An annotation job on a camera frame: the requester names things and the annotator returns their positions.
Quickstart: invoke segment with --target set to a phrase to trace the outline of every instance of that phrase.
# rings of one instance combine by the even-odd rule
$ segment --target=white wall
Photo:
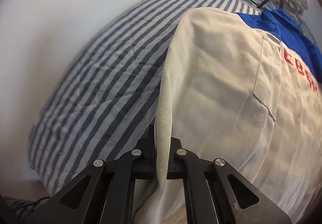
[[[317,46],[322,52],[322,9],[317,0],[307,0],[309,9],[303,13],[302,19],[312,32]]]
[[[0,1],[0,193],[46,194],[28,167],[33,121],[73,59],[93,37],[141,0]]]

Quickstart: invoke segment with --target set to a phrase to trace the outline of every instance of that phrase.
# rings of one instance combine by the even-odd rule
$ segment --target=bag pocket
[[[276,120],[277,102],[281,90],[281,58],[279,48],[272,45],[266,36],[262,38],[253,95]]]

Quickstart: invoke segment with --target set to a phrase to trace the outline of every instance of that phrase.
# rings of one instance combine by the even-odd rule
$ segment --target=bed
[[[30,165],[51,195],[88,163],[117,159],[146,135],[178,22],[201,7],[261,13],[250,0],[144,0],[80,54],[30,134]],[[305,24],[301,28],[312,39]]]

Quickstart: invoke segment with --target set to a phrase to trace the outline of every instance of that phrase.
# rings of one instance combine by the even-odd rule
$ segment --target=metal screw
[[[100,167],[100,166],[102,166],[103,165],[103,161],[102,160],[95,160],[94,162],[93,162],[93,165],[94,166],[96,166],[96,167]]]
[[[177,154],[180,155],[180,156],[183,156],[183,155],[186,155],[187,154],[187,151],[183,148],[177,150]]]
[[[230,203],[232,204],[232,206],[233,206],[234,208],[239,208],[239,206],[238,206],[238,204],[237,204],[236,202],[231,201]]]
[[[225,165],[226,161],[224,161],[223,159],[216,159],[215,163],[217,166],[221,167],[221,166]]]
[[[134,149],[134,150],[132,150],[131,153],[133,156],[139,156],[139,155],[141,155],[142,152],[139,149]]]

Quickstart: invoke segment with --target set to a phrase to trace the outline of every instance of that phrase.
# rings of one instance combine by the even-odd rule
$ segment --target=wrinkled fabric
[[[190,10],[164,64],[155,122],[161,184],[141,214],[153,224],[182,220],[182,182],[166,180],[175,137],[202,159],[225,159],[296,223],[322,186],[321,102],[310,69],[283,41],[237,14]]]
[[[95,159],[118,159],[147,132],[171,38],[199,7],[260,13],[239,0],[144,0],[75,60],[30,134],[30,166],[49,194]]]

